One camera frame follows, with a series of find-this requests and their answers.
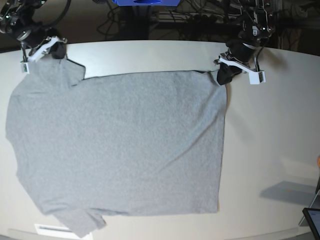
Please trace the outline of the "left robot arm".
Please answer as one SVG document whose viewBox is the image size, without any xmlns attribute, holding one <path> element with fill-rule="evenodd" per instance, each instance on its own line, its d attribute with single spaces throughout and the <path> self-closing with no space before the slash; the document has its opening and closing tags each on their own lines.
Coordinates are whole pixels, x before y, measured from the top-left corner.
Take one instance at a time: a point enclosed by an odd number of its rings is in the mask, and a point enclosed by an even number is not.
<svg viewBox="0 0 320 240">
<path fill-rule="evenodd" d="M 217 82 L 222 86 L 230 83 L 233 77 L 247 73 L 251 85 L 266 81 L 265 71 L 260 68 L 259 56 L 268 43 L 274 28 L 269 24 L 271 14 L 267 12 L 263 0 L 240 0 L 240 14 L 230 20 L 231 2 L 224 0 L 222 9 L 228 23 L 241 27 L 236 39 L 226 43 L 227 51 L 214 61 L 219 65 Z"/>
</svg>

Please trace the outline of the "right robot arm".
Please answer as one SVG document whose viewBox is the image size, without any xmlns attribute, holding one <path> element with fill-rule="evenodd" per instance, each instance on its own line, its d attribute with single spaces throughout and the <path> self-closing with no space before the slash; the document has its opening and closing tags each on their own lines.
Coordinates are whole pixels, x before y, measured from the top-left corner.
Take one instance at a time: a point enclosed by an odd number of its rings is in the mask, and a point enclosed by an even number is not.
<svg viewBox="0 0 320 240">
<path fill-rule="evenodd" d="M 67 14 L 71 1 L 66 2 L 51 23 L 34 21 L 36 10 L 45 3 L 45 0 L 8 0 L 0 10 L 0 32 L 19 42 L 23 63 L 35 61 L 42 54 L 54 59 L 66 57 L 67 39 L 61 37 L 55 26 Z"/>
</svg>

